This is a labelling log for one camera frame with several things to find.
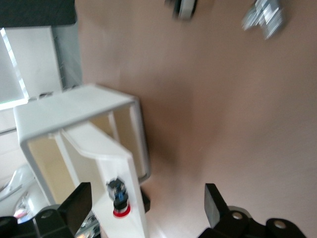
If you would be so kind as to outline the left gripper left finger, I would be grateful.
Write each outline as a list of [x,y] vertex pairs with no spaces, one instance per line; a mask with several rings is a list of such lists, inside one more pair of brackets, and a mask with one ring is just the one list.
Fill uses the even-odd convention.
[[46,208],[33,218],[36,237],[75,238],[91,209],[91,184],[82,182],[58,208]]

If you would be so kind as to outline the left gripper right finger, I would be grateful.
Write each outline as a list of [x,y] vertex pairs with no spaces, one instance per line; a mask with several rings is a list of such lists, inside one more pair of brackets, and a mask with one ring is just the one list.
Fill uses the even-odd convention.
[[210,227],[203,238],[253,238],[251,215],[241,207],[228,206],[214,183],[205,184],[204,209]]

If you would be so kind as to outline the red push button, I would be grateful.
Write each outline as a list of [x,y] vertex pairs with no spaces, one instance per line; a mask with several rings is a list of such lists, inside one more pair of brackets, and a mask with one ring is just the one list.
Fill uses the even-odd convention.
[[129,195],[124,182],[120,177],[114,178],[107,184],[107,191],[113,201],[113,215],[115,218],[124,218],[131,212]]

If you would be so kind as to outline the brown table cover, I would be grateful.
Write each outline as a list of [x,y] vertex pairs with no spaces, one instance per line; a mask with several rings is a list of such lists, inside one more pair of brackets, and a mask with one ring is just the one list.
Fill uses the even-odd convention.
[[75,0],[83,81],[139,97],[152,174],[150,238],[209,226],[204,186],[259,223],[317,238],[317,0],[282,0],[284,28],[244,31],[253,0]]

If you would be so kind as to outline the metal key switch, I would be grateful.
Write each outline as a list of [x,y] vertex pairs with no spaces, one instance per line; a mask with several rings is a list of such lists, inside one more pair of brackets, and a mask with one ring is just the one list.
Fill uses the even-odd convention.
[[242,19],[244,31],[259,26],[265,40],[275,35],[283,25],[281,0],[254,0]]

